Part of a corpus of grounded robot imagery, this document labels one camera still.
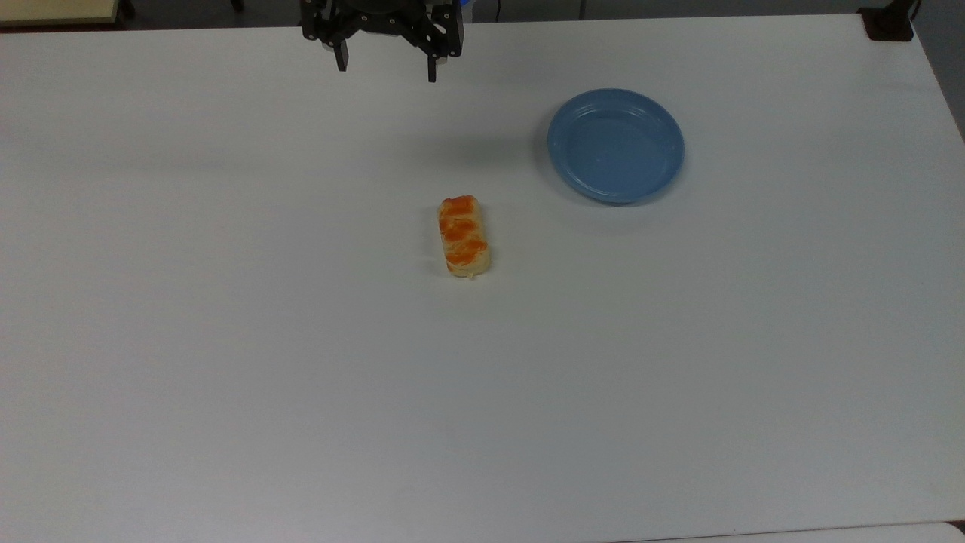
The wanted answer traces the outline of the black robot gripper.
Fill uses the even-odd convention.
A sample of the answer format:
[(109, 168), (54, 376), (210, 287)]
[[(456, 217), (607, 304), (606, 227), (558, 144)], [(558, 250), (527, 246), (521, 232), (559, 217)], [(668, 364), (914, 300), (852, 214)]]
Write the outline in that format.
[(446, 1), (300, 1), (300, 26), (306, 40), (334, 52), (340, 72), (347, 72), (347, 40), (356, 32), (411, 34), (427, 58), (427, 80), (435, 83), (439, 64), (462, 55), (462, 8)]

